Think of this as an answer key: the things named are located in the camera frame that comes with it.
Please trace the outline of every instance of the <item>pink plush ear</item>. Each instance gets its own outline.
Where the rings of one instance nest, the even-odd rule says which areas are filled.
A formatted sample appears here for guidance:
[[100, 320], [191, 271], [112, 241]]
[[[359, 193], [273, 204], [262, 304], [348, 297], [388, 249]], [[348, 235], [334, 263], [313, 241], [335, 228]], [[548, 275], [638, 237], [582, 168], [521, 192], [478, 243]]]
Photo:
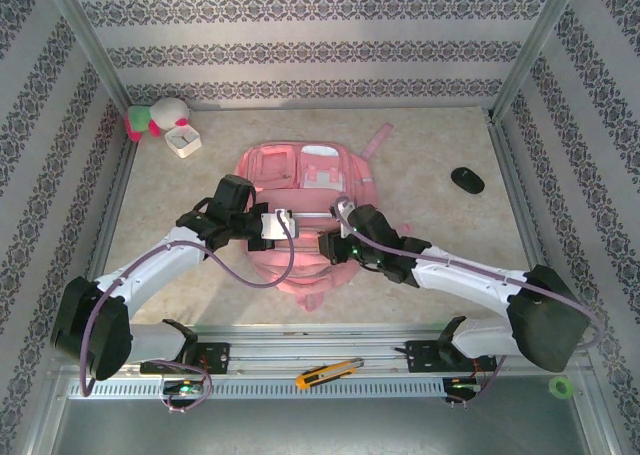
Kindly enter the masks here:
[[154, 137], [159, 137], [160, 135], [162, 135], [160, 127], [158, 127], [158, 125], [156, 125], [156, 122], [154, 122], [153, 120], [149, 122], [149, 131]]
[[124, 119], [124, 126], [127, 129], [127, 135], [129, 135], [129, 138], [134, 142], [139, 142], [142, 138], [142, 132], [134, 132], [133, 130], [131, 130], [131, 124], [129, 123], [128, 118]]

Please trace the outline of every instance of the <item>white wall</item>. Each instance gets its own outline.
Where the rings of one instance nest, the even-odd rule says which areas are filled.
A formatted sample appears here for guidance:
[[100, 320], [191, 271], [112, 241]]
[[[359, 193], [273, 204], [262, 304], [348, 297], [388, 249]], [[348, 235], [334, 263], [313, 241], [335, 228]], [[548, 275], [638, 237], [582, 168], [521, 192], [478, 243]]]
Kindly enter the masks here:
[[546, 0], [80, 0], [136, 103], [491, 105]]

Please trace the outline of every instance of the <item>white plush toy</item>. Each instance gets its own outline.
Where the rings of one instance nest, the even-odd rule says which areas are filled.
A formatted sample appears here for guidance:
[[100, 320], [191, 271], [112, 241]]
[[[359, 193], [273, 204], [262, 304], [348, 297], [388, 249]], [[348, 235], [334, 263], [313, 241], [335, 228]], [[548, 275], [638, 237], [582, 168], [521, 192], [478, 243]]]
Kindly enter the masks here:
[[125, 125], [127, 133], [134, 142], [140, 141], [142, 132], [149, 130], [151, 135], [159, 137], [160, 130], [171, 130], [189, 124], [189, 107], [177, 98], [163, 98], [151, 107], [133, 105], [127, 109]]

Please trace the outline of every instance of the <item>backpack strap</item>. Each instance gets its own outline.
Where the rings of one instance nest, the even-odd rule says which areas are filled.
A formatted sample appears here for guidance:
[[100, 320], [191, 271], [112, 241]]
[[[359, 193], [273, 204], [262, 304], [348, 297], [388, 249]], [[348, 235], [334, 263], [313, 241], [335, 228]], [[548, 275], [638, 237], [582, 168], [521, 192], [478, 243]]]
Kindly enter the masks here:
[[322, 305], [323, 300], [324, 300], [324, 294], [322, 293], [296, 295], [296, 302], [300, 307], [304, 308], [307, 312], [313, 312], [316, 308]]
[[384, 140], [389, 136], [391, 130], [393, 130], [393, 125], [391, 125], [390, 123], [385, 123], [382, 128], [378, 130], [378, 133], [373, 136], [364, 151], [360, 154], [360, 158], [365, 161], [369, 160], [378, 149], [380, 144], [384, 142]]

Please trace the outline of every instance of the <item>black computer mouse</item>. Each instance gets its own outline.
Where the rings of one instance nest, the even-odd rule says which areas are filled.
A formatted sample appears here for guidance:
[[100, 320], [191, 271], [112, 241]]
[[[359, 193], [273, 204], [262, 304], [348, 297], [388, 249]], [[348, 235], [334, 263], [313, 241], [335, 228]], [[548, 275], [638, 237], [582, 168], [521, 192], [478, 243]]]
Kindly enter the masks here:
[[458, 167], [451, 172], [451, 180], [465, 192], [477, 195], [484, 190], [484, 182], [470, 168]]

